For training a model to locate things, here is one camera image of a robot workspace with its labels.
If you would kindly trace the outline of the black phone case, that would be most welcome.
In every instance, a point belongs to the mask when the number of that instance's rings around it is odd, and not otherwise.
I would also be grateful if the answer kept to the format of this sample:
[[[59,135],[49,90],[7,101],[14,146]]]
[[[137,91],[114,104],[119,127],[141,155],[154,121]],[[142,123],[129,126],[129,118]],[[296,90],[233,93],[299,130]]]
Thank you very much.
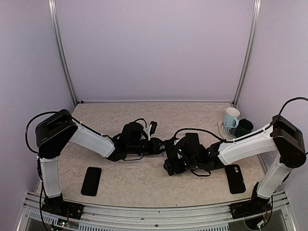
[[[246,191],[243,175],[238,164],[227,165],[225,172],[231,194],[240,194]]]

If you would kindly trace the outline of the black phone dark frame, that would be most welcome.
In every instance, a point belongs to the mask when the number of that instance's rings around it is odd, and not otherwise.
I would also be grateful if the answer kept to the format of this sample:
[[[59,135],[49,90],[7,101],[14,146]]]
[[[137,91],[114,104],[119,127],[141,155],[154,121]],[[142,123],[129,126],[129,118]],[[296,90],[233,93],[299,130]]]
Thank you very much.
[[[88,167],[81,188],[81,194],[85,196],[96,196],[102,169],[100,167]]]

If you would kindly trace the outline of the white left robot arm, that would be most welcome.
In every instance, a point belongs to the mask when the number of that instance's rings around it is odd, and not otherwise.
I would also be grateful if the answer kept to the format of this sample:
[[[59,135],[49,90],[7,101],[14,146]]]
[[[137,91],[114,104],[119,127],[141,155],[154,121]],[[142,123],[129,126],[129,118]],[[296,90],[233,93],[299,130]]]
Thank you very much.
[[[157,127],[154,121],[142,125],[137,119],[125,124],[119,134],[110,137],[78,121],[66,109],[50,114],[50,117],[37,125],[35,133],[43,191],[49,198],[49,207],[57,214],[67,210],[67,202],[60,198],[62,192],[58,160],[68,143],[95,152],[113,162],[125,160],[129,154],[151,156],[165,150],[163,141],[153,137]]]

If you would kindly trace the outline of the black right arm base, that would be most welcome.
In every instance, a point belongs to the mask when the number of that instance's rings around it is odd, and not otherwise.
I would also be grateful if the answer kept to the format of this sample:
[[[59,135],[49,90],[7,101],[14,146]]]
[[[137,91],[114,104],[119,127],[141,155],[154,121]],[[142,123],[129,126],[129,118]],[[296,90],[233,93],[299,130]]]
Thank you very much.
[[[257,195],[257,182],[253,188],[252,196],[249,200],[243,202],[232,203],[230,205],[231,215],[233,219],[244,218],[247,216],[263,213],[266,210],[272,210],[270,199],[263,199]]]

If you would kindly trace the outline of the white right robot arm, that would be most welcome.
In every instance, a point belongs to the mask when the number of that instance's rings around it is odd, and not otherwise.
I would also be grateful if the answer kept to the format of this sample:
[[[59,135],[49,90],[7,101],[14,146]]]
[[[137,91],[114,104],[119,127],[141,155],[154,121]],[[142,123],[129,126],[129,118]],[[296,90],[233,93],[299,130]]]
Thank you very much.
[[[264,178],[254,188],[255,196],[246,203],[249,213],[255,214],[265,205],[276,188],[291,171],[306,162],[302,132],[281,115],[272,118],[265,127],[230,141],[220,140],[205,148],[195,129],[189,128],[181,139],[165,142],[164,169],[168,175],[187,170],[211,172],[251,156],[278,152]]]

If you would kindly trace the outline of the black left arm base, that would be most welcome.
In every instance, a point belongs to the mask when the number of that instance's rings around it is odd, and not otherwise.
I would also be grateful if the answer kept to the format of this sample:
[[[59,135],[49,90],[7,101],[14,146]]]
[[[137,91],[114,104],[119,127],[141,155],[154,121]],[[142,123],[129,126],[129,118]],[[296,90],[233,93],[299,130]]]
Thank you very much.
[[[83,209],[83,204],[65,201],[62,194],[54,198],[46,196],[42,205],[44,212],[78,220],[81,219]]]

